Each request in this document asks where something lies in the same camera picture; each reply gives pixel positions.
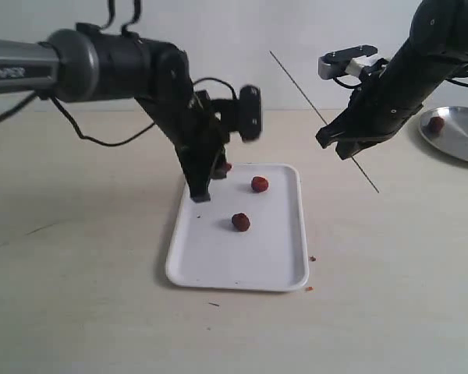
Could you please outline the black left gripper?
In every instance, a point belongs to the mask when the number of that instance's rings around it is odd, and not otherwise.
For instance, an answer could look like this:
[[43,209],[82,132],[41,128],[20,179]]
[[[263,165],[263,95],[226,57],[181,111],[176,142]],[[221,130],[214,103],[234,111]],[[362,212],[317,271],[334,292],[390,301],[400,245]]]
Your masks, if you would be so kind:
[[221,167],[228,162],[229,134],[216,118],[207,91],[196,91],[190,77],[157,77],[134,98],[171,142],[192,201],[210,201],[210,180],[227,178]]

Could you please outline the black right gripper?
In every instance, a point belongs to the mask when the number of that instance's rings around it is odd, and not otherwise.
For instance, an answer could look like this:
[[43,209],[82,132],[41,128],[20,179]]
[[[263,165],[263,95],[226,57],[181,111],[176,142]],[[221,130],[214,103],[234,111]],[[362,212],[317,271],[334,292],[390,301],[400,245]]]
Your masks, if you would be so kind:
[[[363,82],[347,109],[322,127],[316,140],[322,148],[337,143],[335,152],[349,159],[392,138],[393,132],[423,107],[423,89],[415,69],[387,66]],[[359,128],[367,136],[358,136]]]

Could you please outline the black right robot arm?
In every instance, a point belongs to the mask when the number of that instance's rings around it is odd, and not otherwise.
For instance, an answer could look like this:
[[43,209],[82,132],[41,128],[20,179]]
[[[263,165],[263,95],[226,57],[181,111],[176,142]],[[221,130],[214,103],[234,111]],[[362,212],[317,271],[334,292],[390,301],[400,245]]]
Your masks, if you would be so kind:
[[346,109],[316,135],[322,148],[335,144],[343,160],[391,139],[438,86],[468,65],[468,1],[423,1],[409,37],[390,59],[359,63],[377,48],[332,51],[318,61],[325,80],[355,76]]

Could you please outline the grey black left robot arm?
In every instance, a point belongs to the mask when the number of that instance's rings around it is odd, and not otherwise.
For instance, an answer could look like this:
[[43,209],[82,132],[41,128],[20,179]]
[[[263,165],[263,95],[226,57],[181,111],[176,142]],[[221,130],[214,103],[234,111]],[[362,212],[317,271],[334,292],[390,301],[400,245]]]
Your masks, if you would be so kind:
[[227,137],[193,89],[186,52],[137,34],[103,34],[88,23],[55,31],[37,44],[0,40],[0,94],[26,92],[0,114],[10,118],[32,101],[63,104],[134,99],[175,148],[196,203],[210,200],[215,164]]

